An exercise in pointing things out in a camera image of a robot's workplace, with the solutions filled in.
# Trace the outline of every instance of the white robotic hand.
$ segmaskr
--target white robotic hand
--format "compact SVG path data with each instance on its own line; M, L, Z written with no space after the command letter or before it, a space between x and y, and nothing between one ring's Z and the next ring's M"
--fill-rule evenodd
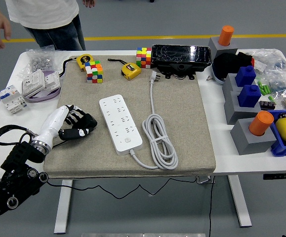
M72 129L61 130L64 122L72 125ZM64 105L56 109L45 120L39 135L32 139L31 145L47 155L53 148L54 138L58 136L62 140L82 138L92 132L96 125L97 121L79 107Z

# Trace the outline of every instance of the blue tray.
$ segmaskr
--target blue tray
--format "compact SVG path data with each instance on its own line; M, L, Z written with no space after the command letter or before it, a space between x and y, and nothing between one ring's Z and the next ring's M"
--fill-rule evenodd
M279 114L286 113L286 110L268 110L268 112L270 112L275 119L274 122L270 125L270 128L277 139L277 141L271 146L271 153L275 157L284 157L286 156L286 145L279 135L277 127L275 126L275 122L278 120Z

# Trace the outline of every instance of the table leg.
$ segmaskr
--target table leg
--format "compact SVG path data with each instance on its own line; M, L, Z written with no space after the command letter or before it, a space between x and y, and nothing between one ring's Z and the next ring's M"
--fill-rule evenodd
M62 185L73 186L73 180L63 180ZM62 187L58 202L54 234L65 234L67 227L71 188Z
M228 175L238 220L241 227L250 227L251 221L238 175Z

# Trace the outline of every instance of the yellow tape measure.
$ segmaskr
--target yellow tape measure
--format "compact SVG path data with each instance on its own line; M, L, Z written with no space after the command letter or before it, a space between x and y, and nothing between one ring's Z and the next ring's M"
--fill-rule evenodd
M123 63L124 66L122 67L121 74L127 80L132 80L134 77L138 76L142 72L142 69L138 67L135 63L127 63L121 59L111 59L111 58L108 58L108 61Z
M90 54L83 54L76 58L76 61L82 71L85 71L85 66L84 64L87 62L93 61L93 57Z

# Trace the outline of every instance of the jeans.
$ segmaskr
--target jeans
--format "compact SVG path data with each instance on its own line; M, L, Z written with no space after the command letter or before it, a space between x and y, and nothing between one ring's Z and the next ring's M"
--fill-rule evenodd
M40 47L54 45L56 50L82 51L85 50L82 27L79 15L66 26L38 30L25 27Z

